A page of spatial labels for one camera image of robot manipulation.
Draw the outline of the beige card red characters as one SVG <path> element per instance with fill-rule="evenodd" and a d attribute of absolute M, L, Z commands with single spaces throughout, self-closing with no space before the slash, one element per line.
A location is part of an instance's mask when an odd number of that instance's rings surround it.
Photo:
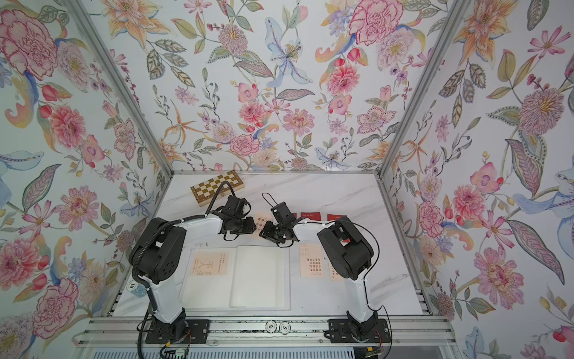
<path fill-rule="evenodd" d="M 271 223 L 274 222 L 274 217 L 270 212 L 257 212 L 256 214 L 254 214 L 254 221 L 257 228 L 256 232 L 260 233 L 264 229 L 268 221 L 270 221 Z"/>

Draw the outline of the beige card gold characters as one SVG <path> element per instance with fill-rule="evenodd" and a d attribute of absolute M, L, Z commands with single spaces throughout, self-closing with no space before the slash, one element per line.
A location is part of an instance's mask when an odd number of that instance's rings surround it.
<path fill-rule="evenodd" d="M 194 255 L 191 274 L 194 276 L 221 276 L 228 272 L 230 256 L 225 251 L 197 252 Z"/>

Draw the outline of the white photo album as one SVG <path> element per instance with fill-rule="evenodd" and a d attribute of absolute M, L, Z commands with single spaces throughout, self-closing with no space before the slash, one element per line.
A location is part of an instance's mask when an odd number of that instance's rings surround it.
<path fill-rule="evenodd" d="M 225 251 L 228 272 L 221 276 L 191 274 L 197 252 Z M 180 298 L 192 311 L 276 310 L 289 306 L 288 251 L 267 246 L 198 248 L 191 252 Z"/>

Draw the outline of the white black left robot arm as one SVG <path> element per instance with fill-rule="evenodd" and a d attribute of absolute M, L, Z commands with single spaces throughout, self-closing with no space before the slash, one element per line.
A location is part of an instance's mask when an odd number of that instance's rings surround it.
<path fill-rule="evenodd" d="M 154 218 L 144 229 L 129 257 L 132 279 L 142 285 L 149 299 L 147 313 L 152 328 L 164 339 L 179 340 L 188 333 L 185 309 L 176 294 L 173 275 L 182 257 L 185 238 L 203 239 L 231 234 L 252 234 L 257 226 L 249 216 L 251 204 L 230 195 L 227 203 L 199 215 L 177 220 Z"/>

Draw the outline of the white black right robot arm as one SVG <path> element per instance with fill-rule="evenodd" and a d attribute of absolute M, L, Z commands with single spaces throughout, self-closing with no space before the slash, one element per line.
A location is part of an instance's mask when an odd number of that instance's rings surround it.
<path fill-rule="evenodd" d="M 328 320 L 324 336 L 331 343 L 387 343 L 390 330 L 378 310 L 369 303 L 366 275 L 375 251 L 351 219 L 334 221 L 296 218 L 286 203 L 272 206 L 273 221 L 267 221 L 259 236 L 280 246 L 317 239 L 336 274 L 345 280 L 349 307 L 344 319 Z"/>

